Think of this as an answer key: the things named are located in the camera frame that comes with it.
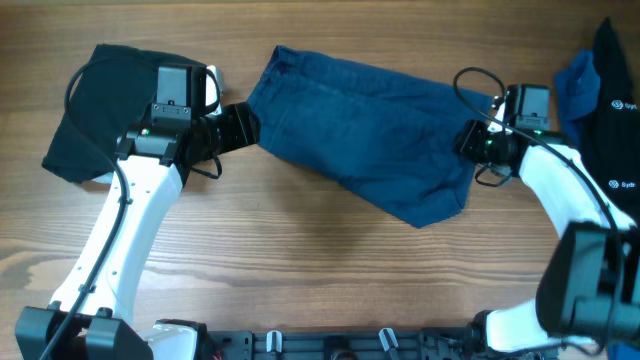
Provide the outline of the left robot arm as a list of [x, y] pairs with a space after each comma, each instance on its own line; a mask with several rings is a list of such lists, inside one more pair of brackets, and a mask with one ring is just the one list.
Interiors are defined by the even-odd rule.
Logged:
[[215, 359], [203, 323], [160, 320], [132, 328], [142, 271], [156, 234], [190, 173], [258, 143], [245, 102], [221, 103], [213, 65], [164, 65], [150, 118], [132, 124], [108, 161], [113, 180], [74, 268], [45, 308], [25, 307], [15, 338], [25, 359]]

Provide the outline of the blue denim shorts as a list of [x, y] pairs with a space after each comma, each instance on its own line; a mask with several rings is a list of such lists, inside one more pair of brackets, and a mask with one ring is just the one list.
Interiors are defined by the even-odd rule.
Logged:
[[415, 228], [467, 203], [475, 166], [453, 148], [475, 114], [448, 84], [278, 45], [248, 102], [264, 150]]

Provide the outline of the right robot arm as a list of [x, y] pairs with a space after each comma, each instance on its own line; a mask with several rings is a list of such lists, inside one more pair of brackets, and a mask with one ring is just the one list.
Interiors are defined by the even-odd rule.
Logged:
[[456, 153], [504, 181], [519, 178], [542, 204], [559, 243], [536, 296], [476, 316], [461, 340], [467, 356], [505, 358], [597, 344], [639, 345], [639, 230], [588, 175], [565, 136], [542, 125], [528, 86], [503, 87], [501, 117], [485, 111], [457, 135]]

